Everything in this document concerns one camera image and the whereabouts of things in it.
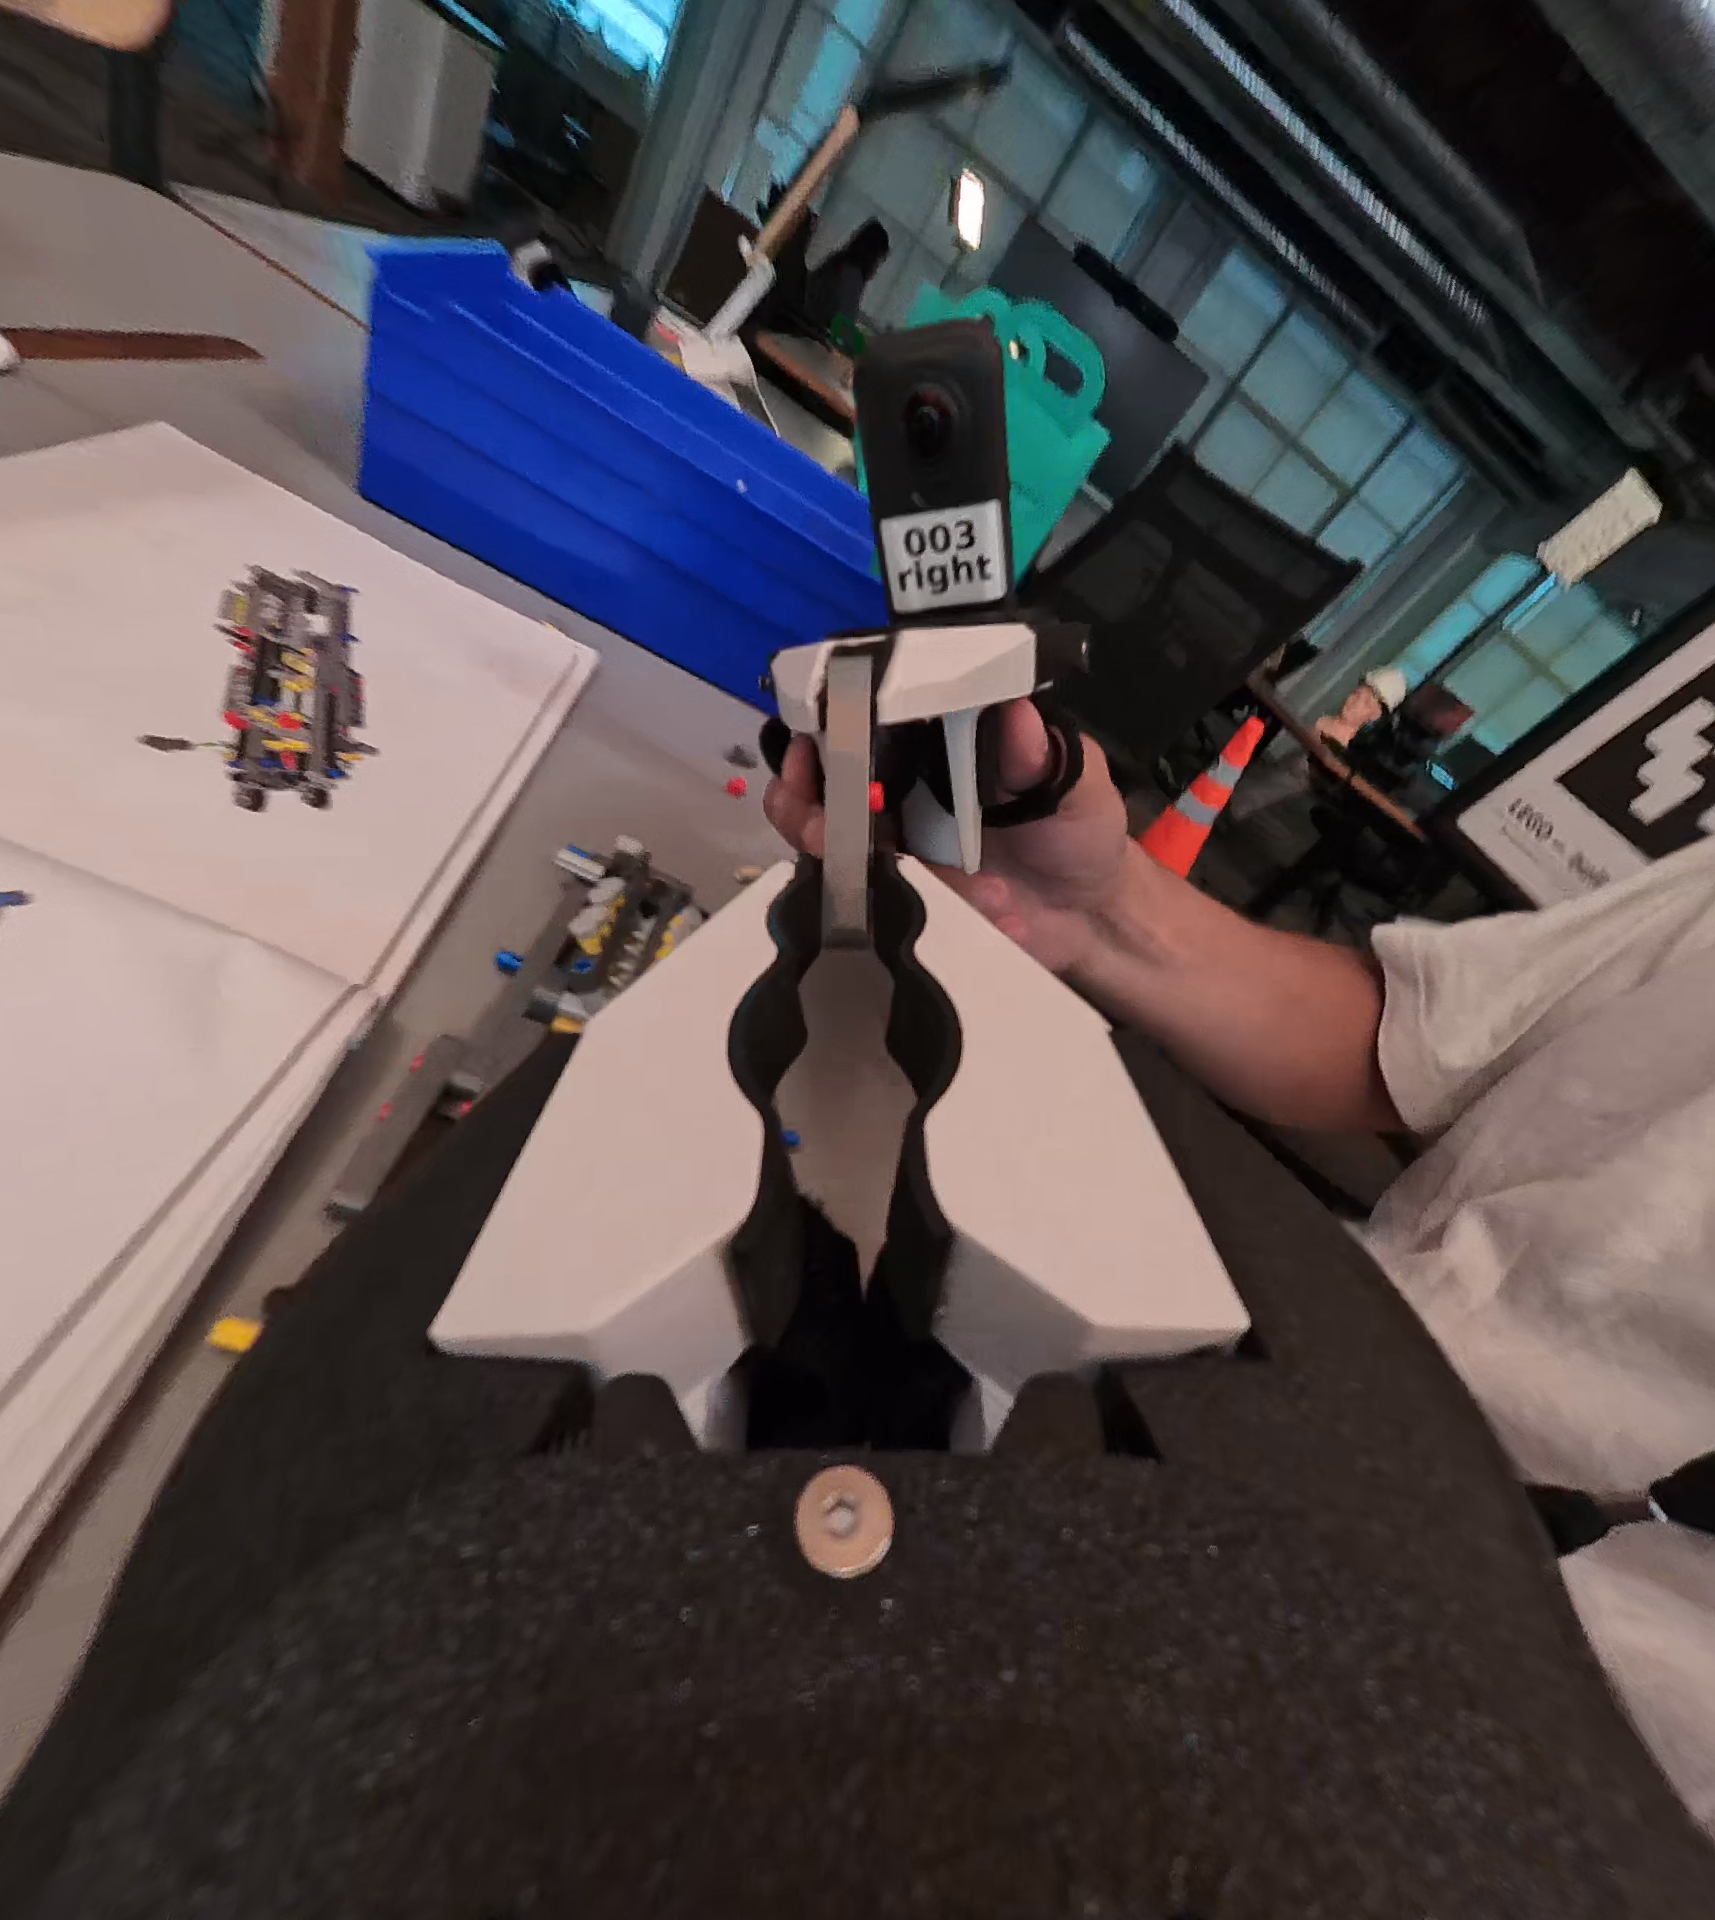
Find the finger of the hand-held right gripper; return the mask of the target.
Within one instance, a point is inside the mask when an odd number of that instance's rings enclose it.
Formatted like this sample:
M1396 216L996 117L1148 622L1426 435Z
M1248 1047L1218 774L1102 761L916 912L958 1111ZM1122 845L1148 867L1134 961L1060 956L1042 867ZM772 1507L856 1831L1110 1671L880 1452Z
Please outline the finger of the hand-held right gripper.
M906 626L892 634L874 692L878 724L918 724L1028 699L1040 639L1024 620Z
M840 655L840 639L784 648L772 658L772 699L776 718L796 737L824 732L824 707L830 663Z

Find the short grey lego beam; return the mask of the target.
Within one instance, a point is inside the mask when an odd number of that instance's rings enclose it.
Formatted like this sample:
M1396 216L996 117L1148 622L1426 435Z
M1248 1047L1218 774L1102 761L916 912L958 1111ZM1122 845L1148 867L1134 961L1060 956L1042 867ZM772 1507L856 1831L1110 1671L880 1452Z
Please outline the short grey lego beam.
M874 655L830 657L822 716L822 943L860 951L872 945Z

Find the instruction booklet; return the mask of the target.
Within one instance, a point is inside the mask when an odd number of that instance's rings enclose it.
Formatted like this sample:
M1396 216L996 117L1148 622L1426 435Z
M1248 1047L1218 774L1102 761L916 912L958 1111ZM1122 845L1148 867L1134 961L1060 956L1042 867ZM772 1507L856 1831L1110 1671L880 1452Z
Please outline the instruction booklet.
M0 1599L596 667L168 425L0 459Z

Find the person's right forearm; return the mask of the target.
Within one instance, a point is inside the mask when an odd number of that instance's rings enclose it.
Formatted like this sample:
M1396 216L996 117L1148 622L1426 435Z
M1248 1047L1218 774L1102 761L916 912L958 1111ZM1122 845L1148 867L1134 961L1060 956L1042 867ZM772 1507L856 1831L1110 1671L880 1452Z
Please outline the person's right forearm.
M1358 951L1254 924L1130 851L1070 980L1210 1095L1290 1130L1388 1137L1388 992Z

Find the person's right hand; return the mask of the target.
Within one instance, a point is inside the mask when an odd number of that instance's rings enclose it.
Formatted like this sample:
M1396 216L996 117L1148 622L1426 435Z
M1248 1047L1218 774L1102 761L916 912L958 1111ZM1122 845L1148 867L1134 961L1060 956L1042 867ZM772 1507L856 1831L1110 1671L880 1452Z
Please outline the person's right hand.
M806 737L776 724L784 754L766 787L766 814L794 851L822 857L822 768ZM1060 737L1034 701L992 708L980 722L990 750L994 800L1038 791L1060 766ZM974 872L924 862L960 900L1094 1004L1110 1003L1114 939L1110 909L1128 878L1124 803L1104 759L1088 766L1056 814L1014 829L986 829Z

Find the teal tote bag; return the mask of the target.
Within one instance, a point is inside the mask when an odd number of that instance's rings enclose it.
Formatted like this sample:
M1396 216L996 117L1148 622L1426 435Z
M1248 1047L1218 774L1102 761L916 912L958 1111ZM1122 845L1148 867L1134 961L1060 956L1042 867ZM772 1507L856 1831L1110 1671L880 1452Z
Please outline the teal tote bag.
M990 324L1006 357L1014 575L1022 579L1110 444L1100 421L1108 367L1102 349L1046 300L992 286L962 299L918 289L908 324L952 319Z

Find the black mesh office chair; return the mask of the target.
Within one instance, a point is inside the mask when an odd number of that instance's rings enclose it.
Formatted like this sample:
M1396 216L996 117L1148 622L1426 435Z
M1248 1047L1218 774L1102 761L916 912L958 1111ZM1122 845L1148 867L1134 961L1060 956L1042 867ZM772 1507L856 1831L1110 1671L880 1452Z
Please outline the black mesh office chair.
M1020 599L1088 631L1062 708L1112 766L1148 774L1362 569L1176 446Z

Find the orange traffic cone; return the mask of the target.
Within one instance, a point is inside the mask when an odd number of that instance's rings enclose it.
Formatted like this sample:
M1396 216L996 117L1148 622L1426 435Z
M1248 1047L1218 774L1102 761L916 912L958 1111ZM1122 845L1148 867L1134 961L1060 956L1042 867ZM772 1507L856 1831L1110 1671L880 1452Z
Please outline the orange traffic cone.
M1250 716L1216 761L1140 837L1142 851L1168 875L1192 877L1206 842L1266 737L1266 718Z

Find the blue plastic bin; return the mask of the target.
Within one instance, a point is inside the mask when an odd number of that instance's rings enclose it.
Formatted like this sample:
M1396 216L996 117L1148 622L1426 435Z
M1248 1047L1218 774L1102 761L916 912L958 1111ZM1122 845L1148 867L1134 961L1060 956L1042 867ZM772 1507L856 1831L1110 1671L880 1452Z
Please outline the blue plastic bin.
M754 708L888 622L860 490L492 243L374 254L358 489Z

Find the mannequin with white hard hat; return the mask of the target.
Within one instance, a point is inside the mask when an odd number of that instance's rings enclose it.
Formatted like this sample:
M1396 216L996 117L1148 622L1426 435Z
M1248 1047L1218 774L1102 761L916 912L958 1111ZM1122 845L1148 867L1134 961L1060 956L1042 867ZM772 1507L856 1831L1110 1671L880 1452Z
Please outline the mannequin with white hard hat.
M1408 678L1396 667L1364 675L1340 708L1314 722L1316 737L1332 750L1344 750L1370 727L1398 712L1408 695Z

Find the person's white printed shirt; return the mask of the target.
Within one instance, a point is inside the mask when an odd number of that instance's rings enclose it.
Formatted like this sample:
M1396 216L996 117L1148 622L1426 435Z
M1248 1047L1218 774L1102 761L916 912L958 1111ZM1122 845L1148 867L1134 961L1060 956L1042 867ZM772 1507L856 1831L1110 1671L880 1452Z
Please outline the person's white printed shirt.
M1378 1058L1428 1147L1364 1230L1518 1473L1633 1497L1715 1452L1715 834L1586 900L1374 935ZM1564 1566L1715 1842L1715 1539Z

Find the white waste bin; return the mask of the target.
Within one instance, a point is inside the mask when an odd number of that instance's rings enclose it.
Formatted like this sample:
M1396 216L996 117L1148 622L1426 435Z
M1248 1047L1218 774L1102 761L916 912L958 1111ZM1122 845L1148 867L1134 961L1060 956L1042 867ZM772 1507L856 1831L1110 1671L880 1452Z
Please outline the white waste bin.
M454 3L362 3L344 158L418 212L476 196L506 42Z

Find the white paper notice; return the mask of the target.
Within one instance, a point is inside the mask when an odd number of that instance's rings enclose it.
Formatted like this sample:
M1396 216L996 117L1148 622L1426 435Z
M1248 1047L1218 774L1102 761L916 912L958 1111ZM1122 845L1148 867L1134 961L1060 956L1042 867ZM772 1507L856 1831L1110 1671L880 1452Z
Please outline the white paper notice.
M1635 467L1536 546L1536 563L1574 589L1663 519L1661 495Z

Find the black framed marker sign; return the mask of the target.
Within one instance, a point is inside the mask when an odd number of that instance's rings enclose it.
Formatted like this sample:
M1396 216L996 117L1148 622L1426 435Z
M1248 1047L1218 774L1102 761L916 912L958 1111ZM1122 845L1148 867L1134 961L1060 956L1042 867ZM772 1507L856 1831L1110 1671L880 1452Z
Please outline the black framed marker sign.
M1582 900L1715 837L1715 589L1472 780L1442 838L1492 900Z

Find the wooden post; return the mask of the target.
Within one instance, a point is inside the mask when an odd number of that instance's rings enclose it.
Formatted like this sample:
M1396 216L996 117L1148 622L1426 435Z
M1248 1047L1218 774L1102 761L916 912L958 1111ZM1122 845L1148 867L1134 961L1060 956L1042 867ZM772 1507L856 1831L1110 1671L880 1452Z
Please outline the wooden post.
M344 190L344 133L360 3L280 3L268 89L280 179L320 207Z

